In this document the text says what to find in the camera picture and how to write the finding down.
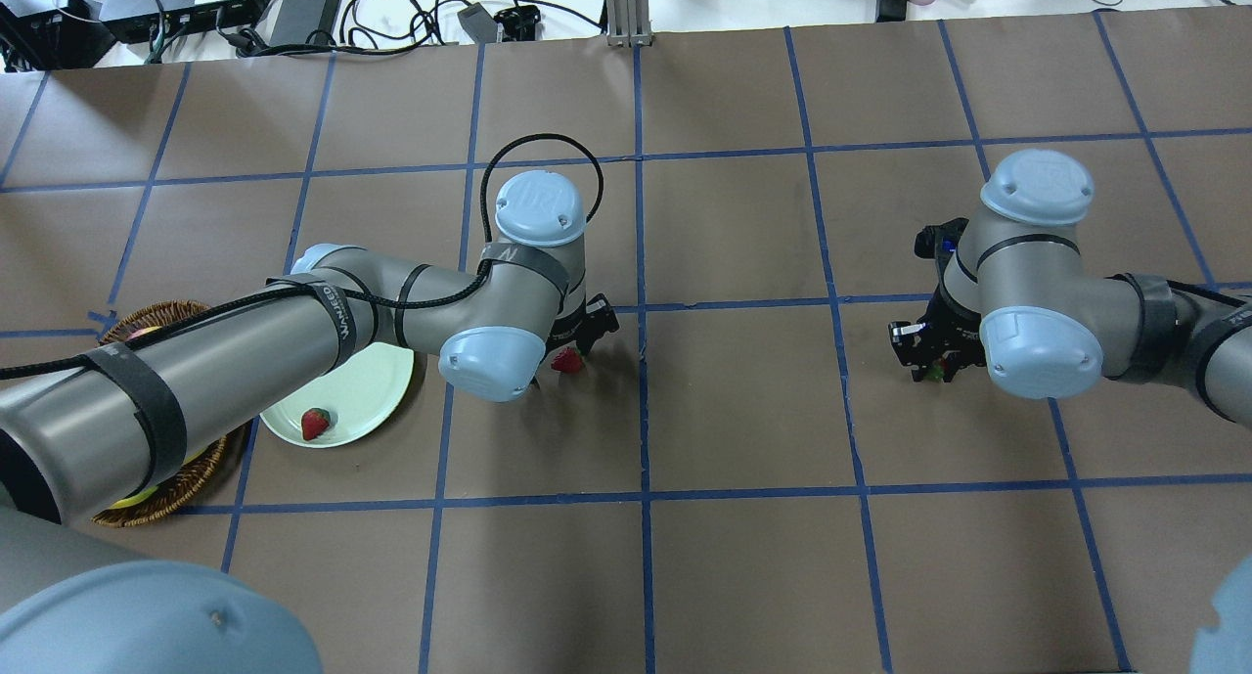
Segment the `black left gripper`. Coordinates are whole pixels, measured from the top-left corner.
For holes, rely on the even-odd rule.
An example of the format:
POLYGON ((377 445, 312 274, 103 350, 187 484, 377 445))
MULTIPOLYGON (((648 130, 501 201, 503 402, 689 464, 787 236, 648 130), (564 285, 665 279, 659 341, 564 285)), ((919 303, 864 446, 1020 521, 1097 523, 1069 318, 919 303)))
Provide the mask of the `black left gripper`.
POLYGON ((590 299, 583 299, 580 308, 571 314, 553 321, 553 326, 547 336, 548 355, 556 350, 572 347, 583 357, 592 352, 592 348, 603 336, 617 334, 620 321, 608 302, 606 294, 595 294, 590 299))

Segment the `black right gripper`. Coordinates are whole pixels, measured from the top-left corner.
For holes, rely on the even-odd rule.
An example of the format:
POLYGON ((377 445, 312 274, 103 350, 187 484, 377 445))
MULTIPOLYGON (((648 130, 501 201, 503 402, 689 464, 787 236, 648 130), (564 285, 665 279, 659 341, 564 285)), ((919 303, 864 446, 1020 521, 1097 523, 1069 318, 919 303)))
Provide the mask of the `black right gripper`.
POLYGON ((913 256, 934 263, 936 288, 926 302, 925 312, 915 322, 893 321, 888 334, 898 361, 911 371, 911 380, 916 382, 926 382, 926 368, 940 358, 948 363, 949 380, 964 368, 987 366, 979 334, 982 317, 957 303, 945 287, 944 274, 949 264, 957 263, 958 244, 965 228, 967 219, 952 219, 926 226, 914 238, 913 256))

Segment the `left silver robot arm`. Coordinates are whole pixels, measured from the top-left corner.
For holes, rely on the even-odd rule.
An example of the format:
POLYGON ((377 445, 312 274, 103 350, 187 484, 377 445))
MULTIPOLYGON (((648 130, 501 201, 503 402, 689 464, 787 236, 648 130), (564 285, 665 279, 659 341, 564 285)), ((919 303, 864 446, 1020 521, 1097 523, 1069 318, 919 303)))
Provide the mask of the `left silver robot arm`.
POLYGON ((135 340, 5 368, 5 673, 319 673, 287 608, 218 568, 141 557, 68 522, 173 477, 228 430, 371 345, 416 350, 505 403, 553 350, 616 331, 585 287, 598 210, 552 170, 481 192, 475 273, 310 247, 265 287, 135 340))

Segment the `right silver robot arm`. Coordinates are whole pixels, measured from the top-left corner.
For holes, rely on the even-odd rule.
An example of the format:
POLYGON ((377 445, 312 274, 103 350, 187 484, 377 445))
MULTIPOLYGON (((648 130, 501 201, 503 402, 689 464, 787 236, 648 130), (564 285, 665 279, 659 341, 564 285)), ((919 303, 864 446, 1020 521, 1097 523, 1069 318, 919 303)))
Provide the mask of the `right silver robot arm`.
POLYGON ((889 338, 921 382, 982 368, 1018 398, 1070 402, 1068 455, 1131 490, 1219 474, 1218 448, 1249 474, 1249 299, 1162 276, 1087 272, 1078 237, 1096 193, 1065 153, 1018 150, 972 218, 929 226, 914 251, 936 268, 916 321, 889 338))

